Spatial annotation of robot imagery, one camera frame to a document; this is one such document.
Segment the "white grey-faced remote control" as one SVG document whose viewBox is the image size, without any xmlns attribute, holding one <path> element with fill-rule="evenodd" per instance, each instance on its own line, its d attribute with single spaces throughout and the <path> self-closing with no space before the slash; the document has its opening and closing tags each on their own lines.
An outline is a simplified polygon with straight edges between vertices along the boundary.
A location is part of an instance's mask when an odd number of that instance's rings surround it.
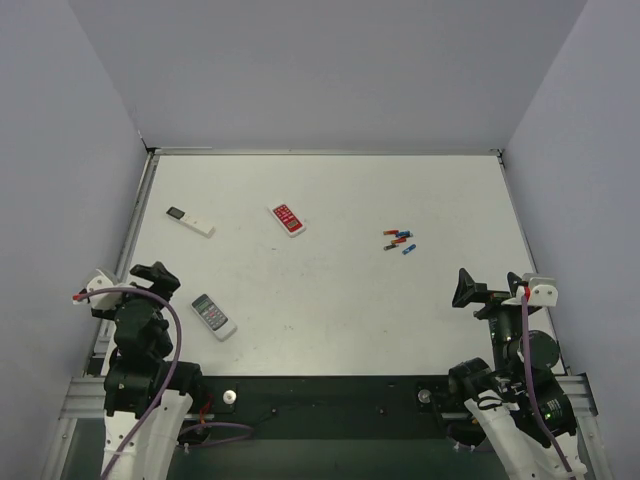
<svg viewBox="0 0 640 480">
<path fill-rule="evenodd" d="M 236 323 L 207 294 L 193 300 L 191 308 L 218 341 L 226 341 L 237 331 Z"/>
</svg>

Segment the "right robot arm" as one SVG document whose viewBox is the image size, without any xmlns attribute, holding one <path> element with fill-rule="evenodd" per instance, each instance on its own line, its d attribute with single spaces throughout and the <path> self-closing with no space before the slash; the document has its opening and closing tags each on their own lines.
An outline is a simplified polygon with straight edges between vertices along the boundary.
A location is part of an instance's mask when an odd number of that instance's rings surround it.
<svg viewBox="0 0 640 480">
<path fill-rule="evenodd" d="M 446 435 L 456 449 L 492 450 L 511 479 L 582 479 L 577 421 L 553 369 L 560 348 L 530 325 L 533 314 L 556 305 L 554 279 L 507 275 L 505 290 L 492 290 L 460 269 L 455 308 L 479 305 L 474 314 L 489 326 L 493 361 L 476 357 L 449 370 L 452 399 L 468 413 Z"/>
</svg>

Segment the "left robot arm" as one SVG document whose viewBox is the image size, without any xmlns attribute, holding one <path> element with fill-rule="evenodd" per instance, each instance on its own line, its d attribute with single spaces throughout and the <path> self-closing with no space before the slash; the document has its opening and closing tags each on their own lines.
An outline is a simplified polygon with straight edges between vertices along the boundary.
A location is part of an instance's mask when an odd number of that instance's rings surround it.
<svg viewBox="0 0 640 480">
<path fill-rule="evenodd" d="M 163 316 L 180 282 L 156 262 L 131 275 L 149 281 L 118 283 L 98 272 L 87 285 L 91 313 L 115 325 L 115 347 L 104 379 L 104 479 L 166 477 L 184 417 L 204 402 L 198 364 L 183 362 L 182 335 Z"/>
</svg>

